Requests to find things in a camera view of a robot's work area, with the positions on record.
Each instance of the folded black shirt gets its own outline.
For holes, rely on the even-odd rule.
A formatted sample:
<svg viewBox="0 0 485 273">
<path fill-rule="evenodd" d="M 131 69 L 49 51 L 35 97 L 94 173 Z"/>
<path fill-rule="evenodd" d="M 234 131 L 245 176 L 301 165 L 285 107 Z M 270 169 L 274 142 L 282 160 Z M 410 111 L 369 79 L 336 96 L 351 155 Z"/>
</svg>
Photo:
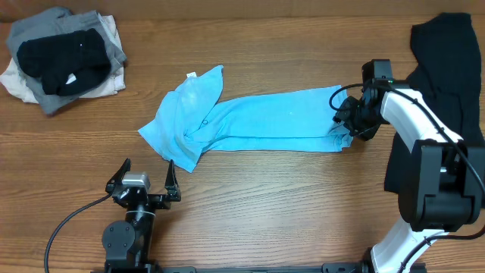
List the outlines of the folded black shirt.
<svg viewBox="0 0 485 273">
<path fill-rule="evenodd" d="M 25 74 L 40 77 L 46 95 L 69 96 L 93 89 L 111 69 L 105 41 L 94 29 L 23 42 L 17 58 Z M 76 79 L 66 84 L 70 74 Z"/>
</svg>

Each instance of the wooden table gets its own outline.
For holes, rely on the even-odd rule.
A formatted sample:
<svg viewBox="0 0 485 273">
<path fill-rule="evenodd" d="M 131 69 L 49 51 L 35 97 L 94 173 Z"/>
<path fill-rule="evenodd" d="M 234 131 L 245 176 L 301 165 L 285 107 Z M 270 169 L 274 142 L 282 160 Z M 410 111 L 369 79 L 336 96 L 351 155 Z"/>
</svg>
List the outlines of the wooden table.
<svg viewBox="0 0 485 273">
<path fill-rule="evenodd" d="M 161 193 L 168 163 L 137 133 L 186 73 L 224 65 L 221 101 L 361 81 L 372 58 L 392 60 L 397 78 L 416 66 L 409 48 L 417 17 L 119 21 L 129 61 L 127 88 L 83 99 L 48 118 L 38 105 L 0 92 L 0 272 L 43 272 L 49 236 L 75 209 L 104 195 L 127 157 Z M 485 54 L 485 16 L 474 16 Z M 0 25 L 5 40 L 9 24 Z M 0 67 L 10 56 L 1 44 Z M 351 94 L 358 95 L 358 90 Z M 485 102 L 481 127 L 485 128 Z M 321 265 L 358 261 L 399 217 L 383 191 L 395 131 L 342 153 L 208 152 L 193 172 L 177 169 L 183 201 L 159 212 L 152 257 L 199 268 Z M 89 272 L 105 261 L 101 236 L 125 211 L 105 202 L 57 236 L 51 272 Z M 482 215 L 461 234 L 477 231 Z M 485 239 L 438 242 L 422 257 L 431 272 L 479 272 Z"/>
</svg>

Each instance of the black cable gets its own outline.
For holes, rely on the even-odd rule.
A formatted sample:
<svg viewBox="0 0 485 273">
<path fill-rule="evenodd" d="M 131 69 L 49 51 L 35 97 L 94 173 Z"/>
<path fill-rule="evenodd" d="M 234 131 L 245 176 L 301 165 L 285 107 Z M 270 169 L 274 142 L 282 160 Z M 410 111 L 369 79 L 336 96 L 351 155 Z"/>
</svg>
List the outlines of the black cable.
<svg viewBox="0 0 485 273">
<path fill-rule="evenodd" d="M 354 88 L 354 87 L 359 87 L 359 86 L 364 86 L 363 83 L 354 83 L 354 84 L 349 84 L 348 86 L 342 86 L 340 87 L 337 91 L 335 91 L 332 96 L 330 96 L 330 99 L 328 100 L 328 103 L 330 104 L 330 107 L 335 110 L 335 111 L 347 111 L 347 110 L 352 110 L 352 108 L 337 108 L 335 106 L 333 106 L 332 104 L 332 101 L 333 101 L 333 98 L 335 98 L 335 96 L 342 92 L 343 90 L 345 89 L 349 89 L 349 88 Z"/>
<path fill-rule="evenodd" d="M 445 138 L 445 140 L 450 143 L 453 146 L 453 149 L 456 150 L 462 161 L 465 163 L 467 166 L 468 170 L 473 174 L 474 178 L 477 180 L 478 185 L 480 186 L 483 196 L 485 196 L 485 185 L 483 184 L 483 181 L 480 178 L 480 175 L 477 173 L 477 170 L 471 165 L 470 161 L 468 161 L 467 156 L 465 153 L 458 147 L 458 145 L 449 137 L 446 133 L 444 128 L 442 128 L 438 122 L 433 118 L 433 115 L 421 104 L 417 101 L 417 99 L 413 99 L 411 96 L 408 96 L 407 94 L 404 94 L 403 92 L 400 92 L 396 89 L 393 89 L 389 86 L 378 86 L 378 85 L 371 85 L 373 88 L 380 88 L 384 89 L 386 91 L 394 92 L 397 95 L 407 99 L 408 101 L 412 102 L 415 104 L 422 112 L 426 115 L 426 117 L 429 119 L 431 124 L 437 129 L 438 133 Z M 434 240 L 474 240 L 479 237 L 482 237 L 485 234 L 485 226 L 482 227 L 480 231 L 478 231 L 476 234 L 472 235 L 435 235 L 435 236 L 430 236 L 428 238 L 425 238 L 422 242 L 420 242 L 415 248 L 405 257 L 404 261 L 401 264 L 401 268 L 398 270 L 398 273 L 403 273 L 406 265 L 408 262 L 412 259 L 412 257 L 426 244 L 431 244 L 431 241 Z"/>
<path fill-rule="evenodd" d="M 67 216 L 54 230 L 54 233 L 51 235 L 51 238 L 48 240 L 47 247 L 45 248 L 45 253 L 44 253 L 44 271 L 45 273 L 49 273 L 49 251 L 51 251 L 51 246 L 52 242 L 54 242 L 55 236 L 58 234 L 60 229 L 74 216 L 78 215 L 80 212 L 85 211 L 86 209 L 91 208 L 94 205 L 98 205 L 100 202 L 105 201 L 106 199 L 111 197 L 112 193 L 109 193 L 107 196 L 102 197 L 101 199 L 96 200 L 95 202 L 92 202 L 81 209 L 76 210 L 75 212 L 71 213 L 69 216 Z"/>
</svg>

